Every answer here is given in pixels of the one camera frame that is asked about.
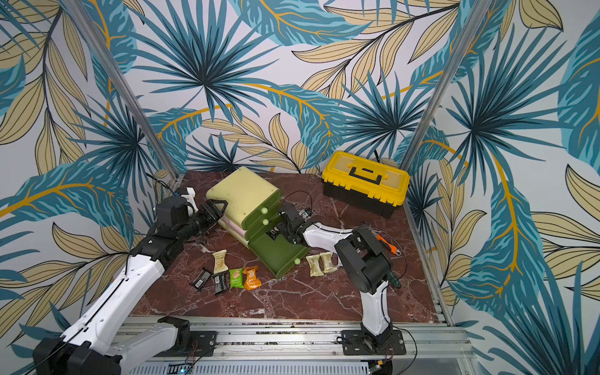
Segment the yellow toolbox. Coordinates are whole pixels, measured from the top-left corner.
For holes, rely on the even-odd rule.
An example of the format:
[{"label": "yellow toolbox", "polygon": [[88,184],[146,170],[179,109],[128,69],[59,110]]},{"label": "yellow toolbox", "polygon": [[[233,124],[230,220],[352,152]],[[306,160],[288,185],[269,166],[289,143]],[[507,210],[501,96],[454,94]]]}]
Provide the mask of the yellow toolbox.
[{"label": "yellow toolbox", "polygon": [[323,171],[323,193],[388,218],[406,198],[403,170],[336,151]]}]

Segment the snack package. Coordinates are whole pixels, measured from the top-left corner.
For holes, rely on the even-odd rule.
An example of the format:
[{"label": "snack package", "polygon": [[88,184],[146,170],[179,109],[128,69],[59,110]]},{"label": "snack package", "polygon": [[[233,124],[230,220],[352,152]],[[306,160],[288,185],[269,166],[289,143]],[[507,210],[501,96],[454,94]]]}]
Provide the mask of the snack package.
[{"label": "snack package", "polygon": [[311,276],[323,276],[324,273],[321,271],[321,267],[319,266],[319,258],[321,256],[318,254],[309,255],[306,257],[308,261],[308,265],[310,266],[310,275]]},{"label": "snack package", "polygon": [[213,274],[219,274],[229,269],[225,264],[225,254],[227,250],[215,251],[212,256],[215,257],[215,269],[212,270]]},{"label": "snack package", "polygon": [[227,273],[221,272],[220,274],[214,274],[212,276],[212,280],[215,282],[215,296],[219,295],[226,290],[229,290],[229,285],[227,285]]},{"label": "snack package", "polygon": [[199,292],[202,290],[202,288],[204,288],[204,285],[211,276],[212,273],[210,273],[210,271],[206,268],[202,267],[202,272],[200,272],[200,275],[198,275],[198,277],[194,280],[193,283],[190,283],[190,285],[196,288]]},{"label": "snack package", "polygon": [[243,288],[244,282],[242,281],[242,269],[230,269],[229,270],[229,284],[230,288]]},{"label": "snack package", "polygon": [[244,268],[244,273],[246,274],[246,282],[244,283],[245,290],[253,290],[262,285],[260,280],[256,277],[256,271],[258,270],[258,266]]},{"label": "snack package", "polygon": [[320,253],[321,259],[323,259],[323,272],[326,274],[330,272],[337,271],[337,267],[331,262],[331,257],[333,253],[331,251],[327,251],[326,253]]}]

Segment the orange tool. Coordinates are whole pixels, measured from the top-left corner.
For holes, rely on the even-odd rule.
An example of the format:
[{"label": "orange tool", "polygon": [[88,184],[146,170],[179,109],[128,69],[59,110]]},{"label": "orange tool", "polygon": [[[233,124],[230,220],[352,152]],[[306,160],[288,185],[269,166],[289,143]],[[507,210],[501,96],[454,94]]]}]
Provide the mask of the orange tool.
[{"label": "orange tool", "polygon": [[387,246],[388,249],[392,252],[392,254],[398,254],[398,248],[386,241],[385,238],[381,237],[381,235],[377,235],[377,240],[379,242],[382,242],[384,246]]}]

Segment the red marble surface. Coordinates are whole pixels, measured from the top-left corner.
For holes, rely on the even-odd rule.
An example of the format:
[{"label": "red marble surface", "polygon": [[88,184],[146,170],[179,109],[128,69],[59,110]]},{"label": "red marble surface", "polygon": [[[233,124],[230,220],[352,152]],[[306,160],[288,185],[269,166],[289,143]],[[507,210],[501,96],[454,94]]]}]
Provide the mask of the red marble surface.
[{"label": "red marble surface", "polygon": [[[226,176],[221,172],[187,172],[182,186],[196,189],[196,202],[202,203],[206,191]],[[286,196],[296,190],[310,192],[313,211],[321,223],[341,228],[353,228],[362,221],[392,235],[406,253],[393,257],[393,270],[401,275],[402,288],[388,288],[389,315],[395,322],[436,322],[431,294],[425,282],[421,260],[404,213],[396,209],[390,219],[350,206],[323,195],[322,180],[316,175],[264,173],[262,176]],[[306,194],[288,198],[296,207],[306,208]],[[230,269],[258,265],[262,287],[249,291],[233,288],[214,295],[214,283],[209,280],[201,292],[190,286],[202,267],[212,272],[211,252],[227,249],[226,264]],[[322,250],[313,249],[311,254]],[[208,237],[208,243],[194,239],[167,272],[152,285],[138,302],[132,314],[188,315],[213,317],[264,317],[278,319],[361,320],[362,307],[358,289],[352,285],[343,268],[322,277],[310,277],[308,262],[303,259],[282,279],[277,280],[266,270],[250,250],[222,228]]]}]

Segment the cable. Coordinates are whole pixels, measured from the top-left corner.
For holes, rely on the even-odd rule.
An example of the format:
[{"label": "cable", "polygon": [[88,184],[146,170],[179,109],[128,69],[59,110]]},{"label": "cable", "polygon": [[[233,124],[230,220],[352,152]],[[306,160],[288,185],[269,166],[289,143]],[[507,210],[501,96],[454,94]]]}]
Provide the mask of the cable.
[{"label": "cable", "polygon": [[61,345],[58,349],[56,349],[52,353],[48,354],[48,356],[46,358],[44,358],[40,363],[38,363],[37,365],[35,365],[31,370],[27,371],[24,375],[31,374],[32,371],[34,371],[36,368],[38,368],[42,363],[46,362],[51,356],[53,356],[54,354],[56,354],[60,350],[62,350],[62,348],[64,348],[69,342],[71,342],[72,339],[76,338],[77,335],[79,335],[79,333],[81,331],[83,331],[83,328],[80,328],[79,331],[77,331],[73,336],[71,336],[70,339],[67,340],[67,342],[65,342],[63,345]]},{"label": "cable", "polygon": [[168,186],[167,184],[164,183],[164,181],[159,180],[158,178],[152,176],[150,173],[146,172],[146,176],[150,177],[151,179],[153,179],[154,181],[156,181],[157,183],[161,184],[162,186],[166,187],[167,189],[169,189],[171,191],[171,193],[173,195],[176,195],[175,192],[173,191],[173,189],[171,189],[170,186]]},{"label": "cable", "polygon": [[406,257],[406,253],[404,252],[404,249],[400,246],[400,244],[398,243],[398,241],[396,241],[396,239],[394,237],[389,235],[388,232],[378,229],[378,228],[371,228],[371,229],[373,229],[375,232],[381,232],[384,235],[390,237],[392,239],[392,241],[396,244],[396,247],[402,252],[402,256],[404,257],[404,271],[398,278],[403,278],[404,275],[406,275],[406,271],[408,271],[408,268],[409,268],[409,259]]},{"label": "cable", "polygon": [[[387,291],[387,289],[388,289],[388,286],[386,286],[385,288],[383,288],[383,290],[382,290],[382,293],[385,293],[385,292]],[[382,314],[383,314],[383,318],[385,319],[385,321],[386,321],[386,322],[387,322],[389,325],[391,325],[391,326],[392,326],[392,328],[395,328],[395,329],[396,329],[396,330],[398,330],[398,331],[406,331],[406,333],[408,333],[408,335],[410,336],[410,338],[413,340],[413,343],[415,344],[415,356],[413,357],[413,360],[412,360],[412,361],[409,363],[409,365],[408,365],[407,367],[405,367],[405,368],[404,368],[402,371],[400,371],[400,372],[397,374],[397,375],[400,375],[400,374],[402,374],[403,372],[405,372],[406,370],[408,370],[408,369],[410,368],[410,366],[412,366],[412,365],[413,365],[413,363],[415,363],[416,356],[417,356],[417,354],[419,354],[419,348],[418,348],[418,347],[417,347],[417,345],[416,345],[416,340],[415,340],[415,338],[413,337],[413,335],[412,335],[412,334],[411,334],[411,333],[410,333],[410,332],[409,332],[407,329],[404,329],[404,328],[398,328],[398,327],[396,327],[395,325],[393,325],[393,324],[392,324],[392,322],[390,322],[390,321],[388,320],[388,318],[386,318],[386,317],[385,317],[385,310],[383,309],[383,298],[380,298],[380,300],[381,300],[381,312],[382,312]]]},{"label": "cable", "polygon": [[296,193],[304,193],[304,194],[308,195],[308,197],[310,198],[310,211],[312,212],[313,211],[313,197],[307,191],[304,191],[304,190],[293,191],[293,192],[289,193],[288,195],[286,195],[286,197],[283,199],[283,201],[285,202],[290,195],[296,194]]},{"label": "cable", "polygon": [[213,349],[212,347],[210,347],[210,348],[206,349],[206,350],[205,350],[205,351],[202,353],[202,355],[201,355],[201,356],[199,356],[199,357],[198,357],[198,358],[197,358],[197,359],[194,361],[194,363],[192,363],[191,367],[187,369],[187,371],[185,372],[185,374],[184,374],[184,375],[188,375],[188,373],[190,373],[190,370],[191,370],[191,369],[193,369],[193,368],[194,368],[194,366],[196,366],[196,363],[197,363],[197,362],[198,362],[198,361],[199,361],[199,360],[200,360],[202,357],[204,357],[206,354],[208,354],[208,352],[210,352],[212,349]]}]

